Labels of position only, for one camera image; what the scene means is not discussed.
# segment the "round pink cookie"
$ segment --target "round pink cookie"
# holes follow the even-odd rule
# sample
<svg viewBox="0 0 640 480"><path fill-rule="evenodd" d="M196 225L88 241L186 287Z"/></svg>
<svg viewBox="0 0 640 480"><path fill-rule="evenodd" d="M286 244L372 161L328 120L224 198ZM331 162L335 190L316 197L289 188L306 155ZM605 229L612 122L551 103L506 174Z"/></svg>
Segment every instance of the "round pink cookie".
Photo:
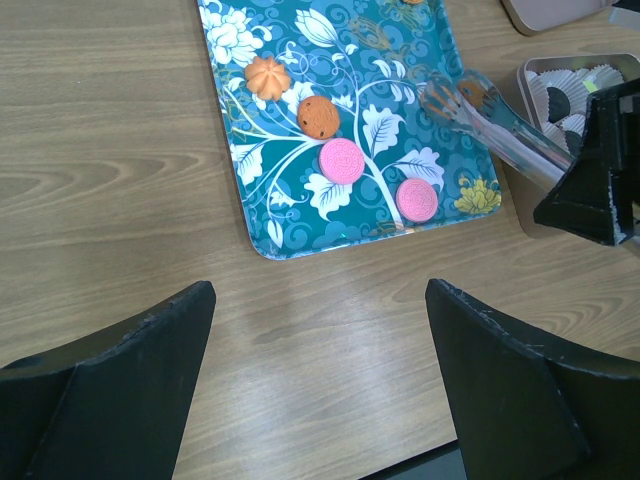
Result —
<svg viewBox="0 0 640 480"><path fill-rule="evenodd" d="M346 138L334 138L320 150L320 169L325 177L339 185L349 185L364 173L362 150Z"/></svg>
<svg viewBox="0 0 640 480"><path fill-rule="evenodd" d="M396 205L407 220L415 223L426 222L438 210L438 194L424 180L410 178L398 187Z"/></svg>

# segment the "wooden surface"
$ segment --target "wooden surface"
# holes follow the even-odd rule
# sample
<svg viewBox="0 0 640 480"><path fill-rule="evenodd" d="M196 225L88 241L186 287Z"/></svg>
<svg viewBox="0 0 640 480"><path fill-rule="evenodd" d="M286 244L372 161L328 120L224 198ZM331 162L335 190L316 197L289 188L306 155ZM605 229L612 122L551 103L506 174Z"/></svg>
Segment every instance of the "wooden surface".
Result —
<svg viewBox="0 0 640 480"><path fill-rule="evenodd" d="M448 0L465 64L640 53L606 15L536 38ZM248 241L194 0L0 7L0 364L197 279L219 303L175 478L358 478L454 438L424 304L442 277L640 360L640 262L483 220L287 262Z"/></svg>

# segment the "flower-shaped cookie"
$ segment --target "flower-shaped cookie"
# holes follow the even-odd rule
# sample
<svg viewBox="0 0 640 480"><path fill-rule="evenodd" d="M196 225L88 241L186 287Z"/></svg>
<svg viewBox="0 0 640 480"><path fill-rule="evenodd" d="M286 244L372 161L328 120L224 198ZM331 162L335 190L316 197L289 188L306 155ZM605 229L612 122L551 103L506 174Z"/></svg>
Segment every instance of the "flower-shaped cookie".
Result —
<svg viewBox="0 0 640 480"><path fill-rule="evenodd" d="M289 90L291 79L284 71L284 65L276 62L273 57L263 60L253 59L253 63L244 69L247 88L255 93L260 100L280 100L282 92Z"/></svg>

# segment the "teal floral tray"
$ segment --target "teal floral tray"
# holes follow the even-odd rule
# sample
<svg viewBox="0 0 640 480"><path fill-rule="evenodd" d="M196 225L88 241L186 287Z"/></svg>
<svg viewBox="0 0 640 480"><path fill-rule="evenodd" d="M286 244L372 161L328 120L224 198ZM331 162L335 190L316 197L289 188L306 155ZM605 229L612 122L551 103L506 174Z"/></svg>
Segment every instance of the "teal floral tray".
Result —
<svg viewBox="0 0 640 480"><path fill-rule="evenodd" d="M251 241L287 259L471 220L501 195L487 150L438 127L418 101L432 69L462 64L442 0L198 0L220 108ZM292 78L278 102L246 88L244 68L273 56ZM311 95L338 107L337 133L365 154L364 176L331 183L318 167L324 143L298 128ZM408 177L438 192L425 224L394 202Z"/></svg>

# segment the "transparent tongs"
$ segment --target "transparent tongs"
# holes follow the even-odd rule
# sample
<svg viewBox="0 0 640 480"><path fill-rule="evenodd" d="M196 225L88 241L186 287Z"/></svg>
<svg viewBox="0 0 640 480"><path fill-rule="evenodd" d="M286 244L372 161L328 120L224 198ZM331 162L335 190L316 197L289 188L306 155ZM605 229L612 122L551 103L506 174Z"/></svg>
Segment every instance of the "transparent tongs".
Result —
<svg viewBox="0 0 640 480"><path fill-rule="evenodd" d="M479 72L467 70L454 85L434 71L420 101L439 125L472 136L546 192L575 160L516 115L495 85ZM639 239L636 230L635 238L625 243L637 255Z"/></svg>

